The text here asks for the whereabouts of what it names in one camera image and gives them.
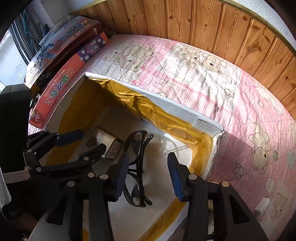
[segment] bed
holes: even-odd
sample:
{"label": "bed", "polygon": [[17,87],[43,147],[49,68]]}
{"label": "bed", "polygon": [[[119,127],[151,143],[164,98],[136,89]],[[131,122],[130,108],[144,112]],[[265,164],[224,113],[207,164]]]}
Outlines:
{"label": "bed", "polygon": [[85,72],[157,93],[223,125],[208,180],[229,181],[251,210],[268,197],[258,220],[270,241],[280,236],[296,209],[296,123],[262,84],[212,53],[140,35],[114,35],[77,76]]}

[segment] quilted bedding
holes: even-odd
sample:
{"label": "quilted bedding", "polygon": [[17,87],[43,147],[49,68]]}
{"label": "quilted bedding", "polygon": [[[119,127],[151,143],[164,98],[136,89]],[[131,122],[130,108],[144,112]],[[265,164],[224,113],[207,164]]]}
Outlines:
{"label": "quilted bedding", "polygon": [[115,35],[77,75],[105,75],[159,93],[224,126],[208,179],[227,180],[276,240],[296,209],[296,123],[239,67],[202,49],[158,37]]}

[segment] small metal box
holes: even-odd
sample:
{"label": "small metal box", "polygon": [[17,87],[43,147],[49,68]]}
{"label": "small metal box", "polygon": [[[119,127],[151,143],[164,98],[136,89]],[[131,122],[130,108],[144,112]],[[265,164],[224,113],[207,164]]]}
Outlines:
{"label": "small metal box", "polygon": [[86,146],[88,148],[93,148],[101,143],[106,145],[106,151],[102,155],[102,157],[104,157],[105,159],[114,160],[120,147],[123,144],[123,141],[110,134],[106,130],[97,127],[94,131],[94,135],[86,143]]}

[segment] white sticker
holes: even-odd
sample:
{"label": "white sticker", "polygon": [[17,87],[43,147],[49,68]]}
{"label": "white sticker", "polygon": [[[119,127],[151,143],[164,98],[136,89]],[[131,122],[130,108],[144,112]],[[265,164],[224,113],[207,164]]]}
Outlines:
{"label": "white sticker", "polygon": [[202,120],[202,119],[197,119],[196,122],[192,125],[192,127],[205,132],[207,134],[209,134],[210,136],[215,136],[218,133],[221,132],[220,129],[218,129],[217,127],[213,126],[212,124]]}
{"label": "white sticker", "polygon": [[112,146],[109,149],[109,152],[107,156],[105,156],[106,159],[114,159],[121,147],[121,143],[115,141],[113,142]]}

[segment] wood panel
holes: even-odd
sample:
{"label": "wood panel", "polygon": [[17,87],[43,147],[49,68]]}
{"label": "wood panel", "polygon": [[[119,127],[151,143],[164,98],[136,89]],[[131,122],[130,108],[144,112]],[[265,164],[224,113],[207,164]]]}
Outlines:
{"label": "wood panel", "polygon": [[275,35],[264,25],[251,19],[234,64],[253,75],[264,59],[274,37]]}
{"label": "wood panel", "polygon": [[189,44],[192,0],[166,0],[168,39]]}
{"label": "wood panel", "polygon": [[122,0],[108,0],[109,6],[118,34],[131,34],[128,17]]}
{"label": "wood panel", "polygon": [[296,57],[276,31],[232,6],[217,0],[107,0],[79,14],[119,34],[168,38],[212,52],[260,81],[296,118]]}
{"label": "wood panel", "polygon": [[222,4],[218,31],[212,53],[233,63],[244,40],[251,17]]}
{"label": "wood panel", "polygon": [[193,0],[193,18],[190,45],[211,52],[218,29],[221,2]]}
{"label": "wood panel", "polygon": [[132,34],[148,35],[142,0],[123,0]]}
{"label": "wood panel", "polygon": [[266,88],[269,88],[287,66],[292,55],[288,47],[275,37],[265,59],[261,62],[253,77]]}
{"label": "wood panel", "polygon": [[165,0],[143,0],[143,6],[149,35],[167,38]]}
{"label": "wood panel", "polygon": [[289,95],[293,94],[296,88],[296,58],[292,57],[282,74],[271,85],[269,91],[282,102],[283,105],[289,102]]}

